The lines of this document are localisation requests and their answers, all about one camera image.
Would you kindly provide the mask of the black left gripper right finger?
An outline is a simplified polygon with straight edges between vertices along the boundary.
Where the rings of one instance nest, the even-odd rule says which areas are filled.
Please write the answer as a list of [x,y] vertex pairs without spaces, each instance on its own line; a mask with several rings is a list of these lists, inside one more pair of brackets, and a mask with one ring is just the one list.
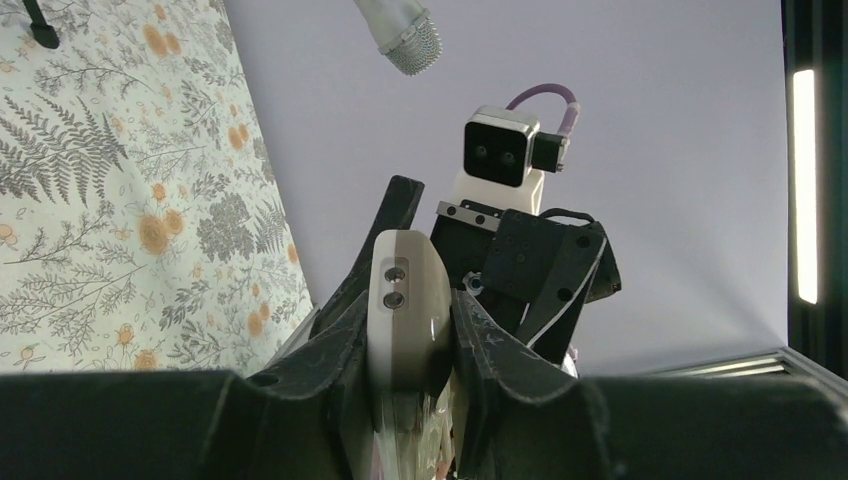
[[574,378],[452,294],[463,479],[843,479],[847,404],[800,378]]

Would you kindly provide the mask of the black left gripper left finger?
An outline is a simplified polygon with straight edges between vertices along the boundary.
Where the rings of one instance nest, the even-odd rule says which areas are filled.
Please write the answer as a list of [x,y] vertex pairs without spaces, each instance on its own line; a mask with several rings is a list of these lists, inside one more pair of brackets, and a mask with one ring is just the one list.
[[5,479],[365,479],[366,295],[266,370],[1,379]]

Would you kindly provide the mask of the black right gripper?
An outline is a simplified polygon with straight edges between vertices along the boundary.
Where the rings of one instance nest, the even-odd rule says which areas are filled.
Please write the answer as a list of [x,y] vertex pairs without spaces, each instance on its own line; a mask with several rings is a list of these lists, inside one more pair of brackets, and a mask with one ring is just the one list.
[[[408,230],[425,185],[391,177],[348,275],[314,316],[309,337],[329,328],[369,286],[377,236]],[[622,288],[608,236],[584,212],[551,208],[538,215],[464,200],[442,201],[431,240],[452,287],[477,297],[507,330],[545,360],[559,365],[585,302]]]

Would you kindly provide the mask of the white remote control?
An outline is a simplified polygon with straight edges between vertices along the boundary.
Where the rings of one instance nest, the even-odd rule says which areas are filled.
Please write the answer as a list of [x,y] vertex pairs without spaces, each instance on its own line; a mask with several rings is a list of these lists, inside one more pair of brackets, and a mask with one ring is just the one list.
[[451,462],[451,287],[430,239],[375,241],[366,319],[372,425],[386,479],[440,479]]

